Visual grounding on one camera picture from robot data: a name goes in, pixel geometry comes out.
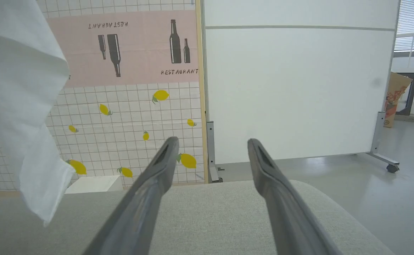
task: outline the metal stand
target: metal stand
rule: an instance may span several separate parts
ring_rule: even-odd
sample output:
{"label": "metal stand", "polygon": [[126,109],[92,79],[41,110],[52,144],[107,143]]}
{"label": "metal stand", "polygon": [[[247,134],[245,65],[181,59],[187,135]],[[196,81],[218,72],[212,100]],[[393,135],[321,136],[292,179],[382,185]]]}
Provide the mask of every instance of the metal stand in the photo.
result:
{"label": "metal stand", "polygon": [[377,153],[377,149],[379,148],[380,140],[382,139],[382,131],[384,129],[384,121],[385,121],[385,112],[379,112],[377,114],[377,121],[376,121],[376,127],[374,129],[374,138],[373,143],[371,147],[371,152],[368,152],[367,154],[371,157],[377,158],[385,163],[388,163],[387,170],[390,173],[396,173],[396,171],[399,171],[399,162],[387,158],[383,155],[380,155]]}
{"label": "metal stand", "polygon": [[218,177],[217,167],[215,166],[215,139],[213,135],[213,121],[207,122],[207,152],[209,183],[223,182],[223,178]]}

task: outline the wall decal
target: wall decal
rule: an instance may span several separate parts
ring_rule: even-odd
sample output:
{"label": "wall decal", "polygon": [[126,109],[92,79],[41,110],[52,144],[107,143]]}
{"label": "wall decal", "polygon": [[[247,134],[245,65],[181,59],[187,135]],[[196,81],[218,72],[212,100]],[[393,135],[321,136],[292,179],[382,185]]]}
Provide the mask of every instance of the wall decal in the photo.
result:
{"label": "wall decal", "polygon": [[188,47],[188,39],[185,38],[185,47],[183,48],[183,58],[185,63],[190,62],[190,48]]}
{"label": "wall decal", "polygon": [[74,126],[72,126],[72,125],[70,125],[70,126],[68,126],[68,129],[71,131],[71,132],[73,132],[73,133],[77,133],[79,130],[78,129],[76,129]]}
{"label": "wall decal", "polygon": [[188,119],[186,121],[186,123],[188,124],[188,126],[196,126],[197,125],[192,119]]}
{"label": "wall decal", "polygon": [[196,158],[186,153],[177,155],[177,161],[186,168],[196,168]]}
{"label": "wall decal", "polygon": [[149,133],[147,131],[144,131],[144,134],[142,135],[142,138],[144,139],[144,141],[149,140]]}
{"label": "wall decal", "polygon": [[171,62],[181,63],[180,38],[177,34],[176,20],[171,20],[171,35],[169,36],[169,49],[171,50]]}
{"label": "wall decal", "polygon": [[195,20],[195,10],[47,19],[70,68],[66,87],[199,81]]}
{"label": "wall decal", "polygon": [[133,172],[129,168],[117,168],[117,172],[122,173],[125,177],[133,177]]}
{"label": "wall decal", "polygon": [[114,69],[116,71],[116,77],[121,76],[121,51],[119,49],[119,39],[117,34],[108,34],[108,47],[110,48],[110,57],[111,61],[114,64]]}
{"label": "wall decal", "polygon": [[100,112],[103,113],[104,115],[113,115],[113,112],[108,110],[108,107],[104,104],[100,104]]}
{"label": "wall decal", "polygon": [[66,161],[69,165],[71,165],[77,174],[87,174],[86,167],[79,161],[74,159],[69,159]]}
{"label": "wall decal", "polygon": [[152,97],[152,103],[155,104],[156,102],[158,103],[159,101],[163,101],[166,100],[169,97],[169,94],[166,90],[158,90],[157,92],[155,92],[153,94]]}
{"label": "wall decal", "polygon": [[103,34],[98,35],[98,43],[100,44],[100,51],[103,55],[103,59],[106,59],[105,36]]}

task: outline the white towel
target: white towel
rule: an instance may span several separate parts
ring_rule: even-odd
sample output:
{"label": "white towel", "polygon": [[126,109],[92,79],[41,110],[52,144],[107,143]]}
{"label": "white towel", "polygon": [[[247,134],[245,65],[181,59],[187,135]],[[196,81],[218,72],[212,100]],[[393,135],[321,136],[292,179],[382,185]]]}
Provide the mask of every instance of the white towel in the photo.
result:
{"label": "white towel", "polygon": [[0,0],[0,139],[24,201],[47,225],[74,169],[45,125],[69,69],[35,0]]}

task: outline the lemon illustration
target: lemon illustration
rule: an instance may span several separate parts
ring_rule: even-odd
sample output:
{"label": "lemon illustration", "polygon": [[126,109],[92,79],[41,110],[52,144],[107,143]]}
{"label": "lemon illustration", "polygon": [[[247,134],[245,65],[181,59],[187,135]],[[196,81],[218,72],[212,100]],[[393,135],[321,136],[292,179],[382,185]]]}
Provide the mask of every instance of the lemon illustration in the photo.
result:
{"label": "lemon illustration", "polygon": [[69,159],[66,161],[66,163],[69,163],[71,166],[73,166],[77,174],[87,174],[86,167],[81,162],[74,159]]}
{"label": "lemon illustration", "polygon": [[188,119],[186,121],[186,123],[188,123],[189,126],[196,126],[197,125],[192,119]]}
{"label": "lemon illustration", "polygon": [[76,133],[76,132],[78,132],[79,130],[78,129],[76,129],[74,126],[72,126],[72,125],[70,125],[70,126],[68,126],[68,129],[71,131],[71,132],[73,132],[73,133]]}
{"label": "lemon illustration", "polygon": [[155,104],[155,102],[158,103],[158,101],[163,101],[166,100],[169,97],[168,92],[166,92],[166,90],[158,90],[157,92],[155,92],[155,94],[153,94],[152,97],[152,103]]}
{"label": "lemon illustration", "polygon": [[142,138],[144,139],[144,141],[149,140],[149,133],[147,133],[147,131],[144,131],[144,135],[142,135]]}
{"label": "lemon illustration", "polygon": [[128,168],[117,168],[117,171],[123,173],[123,176],[125,177],[133,177],[133,172]]}
{"label": "lemon illustration", "polygon": [[103,104],[100,104],[100,111],[104,115],[113,115],[113,112],[108,110],[108,107],[106,107],[106,105],[103,105]]}
{"label": "lemon illustration", "polygon": [[179,154],[177,155],[177,161],[183,166],[185,166],[186,168],[196,168],[196,158],[194,158],[192,155],[183,153],[183,154]]}

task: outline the tiled wall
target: tiled wall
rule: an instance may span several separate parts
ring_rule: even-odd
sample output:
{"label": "tiled wall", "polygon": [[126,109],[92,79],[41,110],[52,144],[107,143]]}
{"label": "tiled wall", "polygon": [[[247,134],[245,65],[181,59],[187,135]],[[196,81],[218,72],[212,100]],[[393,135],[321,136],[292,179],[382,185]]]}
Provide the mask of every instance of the tiled wall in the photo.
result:
{"label": "tiled wall", "polygon": [[[192,10],[194,0],[37,0],[47,18],[92,13],[149,10]],[[156,104],[157,90],[169,93]],[[113,114],[104,115],[100,105]],[[189,126],[191,119],[195,126]],[[133,177],[121,174],[124,187],[146,168],[171,136],[179,137],[180,153],[192,155],[196,168],[178,163],[174,182],[204,182],[202,122],[199,83],[124,84],[118,86],[65,88],[46,119],[64,160],[81,162],[87,175],[119,175],[117,169],[129,168]],[[144,141],[144,131],[149,139]],[[16,190],[15,176],[8,168],[0,142],[0,190]]]}

